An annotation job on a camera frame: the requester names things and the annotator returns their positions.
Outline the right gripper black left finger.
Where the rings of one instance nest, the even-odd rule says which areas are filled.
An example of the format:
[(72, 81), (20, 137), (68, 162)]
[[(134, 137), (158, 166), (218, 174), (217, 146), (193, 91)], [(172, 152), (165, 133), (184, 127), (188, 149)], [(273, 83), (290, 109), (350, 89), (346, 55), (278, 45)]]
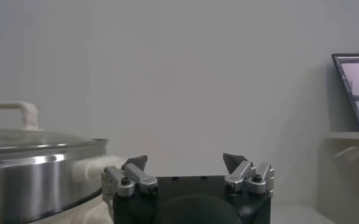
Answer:
[(109, 210), (113, 210), (114, 196), (129, 198), (136, 192), (155, 195), (158, 192), (158, 180), (144, 172), (147, 155), (128, 158), (116, 166), (108, 166), (101, 174), (102, 199)]

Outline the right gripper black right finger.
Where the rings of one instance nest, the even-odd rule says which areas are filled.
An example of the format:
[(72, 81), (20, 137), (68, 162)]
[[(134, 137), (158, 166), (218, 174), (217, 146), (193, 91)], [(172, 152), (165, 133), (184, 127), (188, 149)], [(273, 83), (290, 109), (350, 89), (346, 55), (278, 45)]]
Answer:
[(224, 177), (224, 187), (231, 194), (247, 190), (251, 194), (273, 196), (274, 168), (270, 164), (256, 166), (244, 156), (229, 153), (224, 153), (222, 158), (229, 172)]

